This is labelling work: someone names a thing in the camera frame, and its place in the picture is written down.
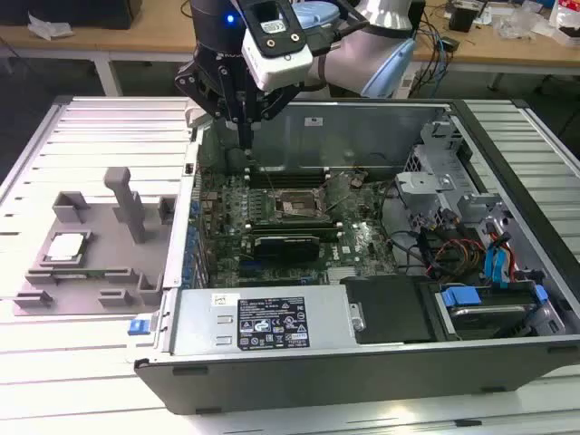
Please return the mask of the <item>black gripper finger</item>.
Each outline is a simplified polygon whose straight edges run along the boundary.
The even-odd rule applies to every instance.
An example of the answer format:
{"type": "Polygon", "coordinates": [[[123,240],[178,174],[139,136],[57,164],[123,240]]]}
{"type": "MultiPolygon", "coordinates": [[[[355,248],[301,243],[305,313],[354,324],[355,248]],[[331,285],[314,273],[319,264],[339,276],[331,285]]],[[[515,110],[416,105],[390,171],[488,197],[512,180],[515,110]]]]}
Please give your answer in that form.
{"type": "Polygon", "coordinates": [[[253,126],[262,120],[272,120],[298,93],[300,83],[276,89],[270,93],[260,91],[255,84],[246,87],[246,149],[252,148],[253,126]]]}
{"type": "Polygon", "coordinates": [[[175,78],[178,89],[215,119],[237,130],[238,143],[247,148],[244,110],[246,63],[240,55],[194,52],[175,78]]]}

